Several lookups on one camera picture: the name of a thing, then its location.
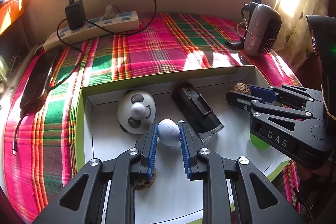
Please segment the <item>wrinkled walnut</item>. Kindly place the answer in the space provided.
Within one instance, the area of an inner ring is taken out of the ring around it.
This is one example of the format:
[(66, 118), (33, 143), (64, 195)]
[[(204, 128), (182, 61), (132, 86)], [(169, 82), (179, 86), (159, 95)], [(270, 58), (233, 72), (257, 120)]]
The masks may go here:
[(157, 171), (155, 169), (149, 180), (134, 180), (134, 189), (135, 190), (145, 190), (145, 189), (150, 188), (155, 182), (156, 175), (157, 175)]
[(244, 83), (237, 83), (232, 90), (243, 94), (252, 94), (250, 88)]

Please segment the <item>white egg-shaped earbud case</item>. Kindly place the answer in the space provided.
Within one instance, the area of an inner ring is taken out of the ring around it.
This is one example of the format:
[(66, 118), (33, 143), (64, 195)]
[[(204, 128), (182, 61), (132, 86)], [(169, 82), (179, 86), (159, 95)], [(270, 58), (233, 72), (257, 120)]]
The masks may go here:
[(157, 127), (157, 135), (167, 146), (174, 146), (180, 141), (181, 133), (178, 125), (171, 119), (161, 120)]

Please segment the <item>white panda face gadget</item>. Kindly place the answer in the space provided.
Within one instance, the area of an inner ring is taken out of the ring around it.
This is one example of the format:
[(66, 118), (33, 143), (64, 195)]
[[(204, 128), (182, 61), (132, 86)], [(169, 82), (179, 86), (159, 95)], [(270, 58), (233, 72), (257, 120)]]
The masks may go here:
[(121, 128), (140, 135), (147, 132), (155, 120), (156, 105), (153, 96), (144, 90), (131, 90), (124, 94), (117, 108)]

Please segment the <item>small black dongle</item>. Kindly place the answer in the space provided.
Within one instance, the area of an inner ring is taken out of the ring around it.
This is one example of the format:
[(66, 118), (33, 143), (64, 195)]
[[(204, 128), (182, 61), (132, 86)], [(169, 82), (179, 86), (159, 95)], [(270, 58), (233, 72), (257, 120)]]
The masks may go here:
[(235, 51), (242, 50), (244, 48), (244, 41), (227, 41), (226, 46)]

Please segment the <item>shallow green white cardboard box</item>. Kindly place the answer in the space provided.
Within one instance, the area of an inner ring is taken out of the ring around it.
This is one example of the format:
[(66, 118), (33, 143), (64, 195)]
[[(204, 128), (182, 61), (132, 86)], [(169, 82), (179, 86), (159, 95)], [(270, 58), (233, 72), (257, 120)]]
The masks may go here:
[(77, 168), (93, 158), (114, 159), (135, 145), (137, 135), (125, 132), (117, 116), (119, 102), (126, 93), (146, 91), (154, 98), (154, 121), (158, 124), (156, 178), (148, 189), (135, 192), (137, 223), (202, 222), (203, 184), (188, 180), (185, 174), (177, 126), (184, 116), (171, 97), (184, 83), (192, 84), (223, 125), (206, 141), (207, 148), (232, 160), (247, 157), (270, 180), (289, 160), (272, 147), (256, 148), (250, 139), (249, 114), (226, 101), (226, 93), (237, 83), (268, 87), (255, 66), (173, 72), (84, 88), (76, 119)]

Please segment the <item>grey portable speaker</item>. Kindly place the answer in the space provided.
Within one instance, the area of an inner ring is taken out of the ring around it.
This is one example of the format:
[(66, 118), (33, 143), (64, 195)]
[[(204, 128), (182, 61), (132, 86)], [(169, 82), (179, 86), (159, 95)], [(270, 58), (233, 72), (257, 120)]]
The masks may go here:
[(249, 12), (247, 27), (245, 28), (243, 50), (248, 56), (266, 55), (272, 50), (281, 28), (280, 14), (261, 0), (251, 0), (244, 6)]

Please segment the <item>plaid bed cloth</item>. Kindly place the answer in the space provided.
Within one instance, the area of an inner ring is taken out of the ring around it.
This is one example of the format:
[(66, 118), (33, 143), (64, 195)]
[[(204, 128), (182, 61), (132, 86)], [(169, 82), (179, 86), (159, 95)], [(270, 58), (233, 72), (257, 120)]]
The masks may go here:
[(286, 62), (271, 52), (248, 57), (232, 52), (226, 42), (240, 29), (214, 16), (159, 13), (140, 15), (149, 27), (125, 38), (94, 38), (82, 43), (84, 59), (75, 69), (78, 52), (64, 48), (54, 77), (60, 87), (49, 94), (36, 114), (19, 118), (19, 102), (33, 69), (29, 65), (15, 88), (3, 137), (3, 171), (9, 202), (31, 223), (75, 175), (75, 118), (81, 88), (133, 77), (191, 69), (254, 65), (272, 86), (299, 85)]

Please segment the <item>spotted cream curtain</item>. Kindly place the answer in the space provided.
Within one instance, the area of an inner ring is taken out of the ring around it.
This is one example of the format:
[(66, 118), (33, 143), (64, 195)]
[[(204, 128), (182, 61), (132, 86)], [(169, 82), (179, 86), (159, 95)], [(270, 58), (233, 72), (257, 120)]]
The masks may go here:
[(329, 0), (277, 0), (282, 25), (273, 50), (297, 71), (313, 53), (307, 15), (327, 15)]

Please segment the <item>black smartphone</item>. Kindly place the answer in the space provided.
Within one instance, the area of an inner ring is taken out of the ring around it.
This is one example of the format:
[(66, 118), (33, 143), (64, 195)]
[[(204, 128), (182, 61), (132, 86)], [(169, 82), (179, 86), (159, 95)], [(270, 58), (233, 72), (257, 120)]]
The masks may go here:
[(21, 118), (37, 113), (45, 104), (51, 83), (52, 70), (61, 52), (62, 47), (58, 46), (43, 53), (37, 59), (21, 98)]

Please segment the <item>white power strip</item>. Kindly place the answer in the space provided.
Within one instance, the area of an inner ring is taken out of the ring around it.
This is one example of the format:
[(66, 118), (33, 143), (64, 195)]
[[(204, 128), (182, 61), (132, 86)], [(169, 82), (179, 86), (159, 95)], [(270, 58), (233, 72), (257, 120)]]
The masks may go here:
[[(139, 18), (136, 11), (117, 13), (112, 19), (98, 17), (90, 19), (89, 21), (114, 33), (133, 31), (139, 28)], [(84, 26), (75, 30), (64, 27), (60, 29), (58, 33), (60, 38), (68, 44), (108, 35), (108, 32), (96, 27), (94, 24), (85, 23)], [(64, 46), (64, 44), (59, 40), (56, 32), (50, 34), (43, 44), (43, 48), (46, 52), (58, 46)]]

